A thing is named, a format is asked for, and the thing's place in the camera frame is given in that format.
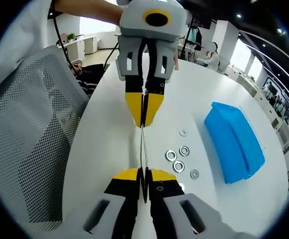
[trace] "metal washer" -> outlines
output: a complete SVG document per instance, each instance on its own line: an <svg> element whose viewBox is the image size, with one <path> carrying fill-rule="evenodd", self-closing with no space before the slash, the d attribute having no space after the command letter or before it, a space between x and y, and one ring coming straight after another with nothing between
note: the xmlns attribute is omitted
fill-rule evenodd
<svg viewBox="0 0 289 239"><path fill-rule="evenodd" d="M189 155L190 153L190 150L187 146L181 146L180 149L179 149L179 153L183 156L183 157L186 157Z"/></svg>
<svg viewBox="0 0 289 239"><path fill-rule="evenodd" d="M170 162L175 161L176 158L177 158L176 152L173 151L173 150L171 150L171 149L168 150L168 151L165 153L165 158L166 158L168 161L170 161Z"/></svg>
<svg viewBox="0 0 289 239"><path fill-rule="evenodd" d="M179 134L180 134L181 136L185 137L185 136L186 136L186 131L185 131L185 130L180 130L180 131L179 131Z"/></svg>
<svg viewBox="0 0 289 239"><path fill-rule="evenodd" d="M178 164L181 165L181 168L180 168L180 169L177 169L177 168L176 168L176 166L177 166ZM184 163L183 163L182 161L179 161L179 160L175 161L175 162L173 163L173 169L174 169L177 173L182 173L182 172L184 171Z"/></svg>
<svg viewBox="0 0 289 239"><path fill-rule="evenodd" d="M190 176L192 179L197 179L199 177L199 171L196 170L196 169L193 169L191 172L190 172Z"/></svg>

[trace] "window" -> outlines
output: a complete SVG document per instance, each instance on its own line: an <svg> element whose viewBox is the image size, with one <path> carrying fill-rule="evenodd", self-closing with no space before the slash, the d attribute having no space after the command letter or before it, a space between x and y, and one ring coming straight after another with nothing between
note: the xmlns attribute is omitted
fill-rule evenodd
<svg viewBox="0 0 289 239"><path fill-rule="evenodd" d="M107 2L110 2L114 5L117 5L116 0L106 0ZM83 35L93 34L97 32L108 32L108 31L115 31L116 26L111 23L87 18L87 17L81 17L80 18L80 26L79 26L79 33Z"/></svg>
<svg viewBox="0 0 289 239"><path fill-rule="evenodd" d="M251 50L240 39L238 39L230 63L244 72L250 56Z"/></svg>
<svg viewBox="0 0 289 239"><path fill-rule="evenodd" d="M253 76L254 80L257 81L261 73L261 70L262 70L262 63L258 60L257 57L255 57L248 75Z"/></svg>

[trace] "person's arm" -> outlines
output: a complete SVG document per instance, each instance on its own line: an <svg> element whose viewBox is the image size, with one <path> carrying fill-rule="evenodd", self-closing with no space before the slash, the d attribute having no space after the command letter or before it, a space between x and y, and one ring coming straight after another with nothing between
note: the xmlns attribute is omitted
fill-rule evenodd
<svg viewBox="0 0 289 239"><path fill-rule="evenodd" d="M55 10L119 26L123 9L104 0L55 0Z"/></svg>

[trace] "office chair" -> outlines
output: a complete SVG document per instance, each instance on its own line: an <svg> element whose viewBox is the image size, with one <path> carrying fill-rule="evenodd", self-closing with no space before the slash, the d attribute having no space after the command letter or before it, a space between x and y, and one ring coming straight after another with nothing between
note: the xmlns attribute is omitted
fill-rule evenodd
<svg viewBox="0 0 289 239"><path fill-rule="evenodd" d="M88 100L56 46L0 85L0 198L26 231L62 223L67 159Z"/></svg>

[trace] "black cable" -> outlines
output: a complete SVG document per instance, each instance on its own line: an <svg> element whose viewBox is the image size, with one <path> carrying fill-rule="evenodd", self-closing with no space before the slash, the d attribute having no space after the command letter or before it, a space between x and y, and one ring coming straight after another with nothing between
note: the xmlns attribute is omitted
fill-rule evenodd
<svg viewBox="0 0 289 239"><path fill-rule="evenodd" d="M66 60L67 60L67 62L69 64L69 67L76 73L76 76L78 76L79 73L75 70L74 66L71 64L71 62L69 60L69 57L68 57L68 55L66 53L63 41L60 38L59 29L58 29L57 22L56 22L55 0L52 0L51 6L52 6L52 11L53 11L53 21L54 21L54 26L55 26L56 34L57 34L57 37L58 37L58 41L59 41L59 43L61 45L61 48L62 48L62 50L63 50L63 52L65 54Z"/></svg>
<svg viewBox="0 0 289 239"><path fill-rule="evenodd" d="M110 52L109 56L107 57L107 59L106 59L106 61L105 61L104 68L103 68L104 71L105 71L105 68L106 68L107 61L109 60L109 58L111 57L111 55L113 54L113 52L115 51L115 49L117 48L118 44L119 44L119 43L117 42L117 44L115 45L115 47L113 48L113 50Z"/></svg>

